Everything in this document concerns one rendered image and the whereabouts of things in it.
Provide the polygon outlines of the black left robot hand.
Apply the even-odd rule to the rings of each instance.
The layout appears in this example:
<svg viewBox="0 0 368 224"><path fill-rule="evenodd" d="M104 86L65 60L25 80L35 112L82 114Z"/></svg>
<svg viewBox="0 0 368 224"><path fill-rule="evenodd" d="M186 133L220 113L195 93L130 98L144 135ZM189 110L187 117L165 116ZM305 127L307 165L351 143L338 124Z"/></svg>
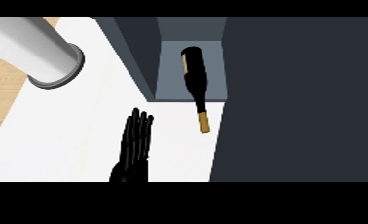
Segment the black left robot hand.
<svg viewBox="0 0 368 224"><path fill-rule="evenodd" d="M119 160L110 171L110 182L146 183L147 182L147 157L150 146L150 126L153 116L144 111L133 109L127 117Z"/></svg>

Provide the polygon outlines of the black wine bottle gold neck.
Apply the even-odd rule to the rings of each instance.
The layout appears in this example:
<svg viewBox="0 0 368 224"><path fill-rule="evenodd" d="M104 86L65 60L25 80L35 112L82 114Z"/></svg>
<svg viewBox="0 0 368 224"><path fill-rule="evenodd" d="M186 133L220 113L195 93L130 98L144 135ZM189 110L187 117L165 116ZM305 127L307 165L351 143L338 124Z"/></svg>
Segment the black wine bottle gold neck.
<svg viewBox="0 0 368 224"><path fill-rule="evenodd" d="M184 86L192 96L196 107L199 132L208 133L209 124L205 109L205 93L208 80L202 52L198 47L190 46L181 50L181 63Z"/></svg>

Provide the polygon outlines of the flat dark grey cabinet door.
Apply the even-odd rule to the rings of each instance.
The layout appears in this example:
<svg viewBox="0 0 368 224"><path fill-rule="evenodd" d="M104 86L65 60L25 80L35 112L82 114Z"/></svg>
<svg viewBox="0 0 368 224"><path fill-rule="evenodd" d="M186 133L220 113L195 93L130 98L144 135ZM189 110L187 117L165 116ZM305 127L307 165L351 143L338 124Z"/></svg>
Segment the flat dark grey cabinet door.
<svg viewBox="0 0 368 224"><path fill-rule="evenodd" d="M212 181L368 181L368 18L230 18Z"/></svg>

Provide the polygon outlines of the dark grey open cabinet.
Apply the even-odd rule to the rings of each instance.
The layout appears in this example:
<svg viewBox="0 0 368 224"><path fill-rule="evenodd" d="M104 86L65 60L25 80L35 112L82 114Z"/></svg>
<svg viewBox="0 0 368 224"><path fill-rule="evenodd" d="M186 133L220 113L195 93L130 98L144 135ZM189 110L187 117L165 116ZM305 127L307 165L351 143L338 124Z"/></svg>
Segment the dark grey open cabinet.
<svg viewBox="0 0 368 224"><path fill-rule="evenodd" d="M96 17L94 20L149 102L192 102L181 50L201 49L205 100L227 99L221 38L226 17Z"/></svg>

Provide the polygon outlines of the pale grey cylinder dark rim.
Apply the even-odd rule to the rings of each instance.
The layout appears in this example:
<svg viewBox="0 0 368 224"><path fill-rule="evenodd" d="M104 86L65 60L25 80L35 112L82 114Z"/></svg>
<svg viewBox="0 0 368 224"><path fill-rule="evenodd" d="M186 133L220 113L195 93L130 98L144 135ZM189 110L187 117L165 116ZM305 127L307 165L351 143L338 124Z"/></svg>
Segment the pale grey cylinder dark rim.
<svg viewBox="0 0 368 224"><path fill-rule="evenodd" d="M0 58L44 90L65 86L84 65L79 47L65 41L42 17L0 17Z"/></svg>

